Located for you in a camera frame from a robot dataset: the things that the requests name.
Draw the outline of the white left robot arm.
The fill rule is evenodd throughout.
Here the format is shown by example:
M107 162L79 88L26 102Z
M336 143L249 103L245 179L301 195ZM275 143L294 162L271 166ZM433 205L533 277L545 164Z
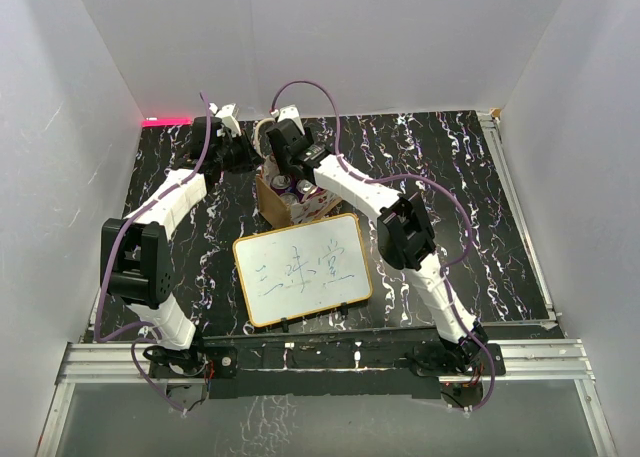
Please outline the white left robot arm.
M138 209L102 226L100 296L94 324L97 342L121 334L101 334L106 297L118 297L143 326L154 331L161 347L173 351L171 362L182 374L194 376L204 369L207 353L193 343L196 327L173 295L169 243L180 222L222 174L253 172L262 163L231 114L219 111L213 117L194 119L189 146L159 188Z

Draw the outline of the printed canvas tote bag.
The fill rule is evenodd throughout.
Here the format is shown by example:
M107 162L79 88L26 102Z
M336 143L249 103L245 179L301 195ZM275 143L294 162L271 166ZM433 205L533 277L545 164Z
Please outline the printed canvas tote bag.
M259 213L275 229L326 217L342 199L305 179L280 173L273 154L262 147L266 130L274 123L273 118L260 120L252 135L254 149L264 159L255 178Z

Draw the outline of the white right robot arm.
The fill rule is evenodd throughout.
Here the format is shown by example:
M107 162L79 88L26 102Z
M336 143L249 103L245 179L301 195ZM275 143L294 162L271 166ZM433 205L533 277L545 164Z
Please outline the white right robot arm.
M460 374L478 366L488 337L446 278L422 196L388 187L391 177L373 179L358 171L291 119L272 125L266 136L282 173L338 195L376 223L378 252L405 274L429 309L447 365Z

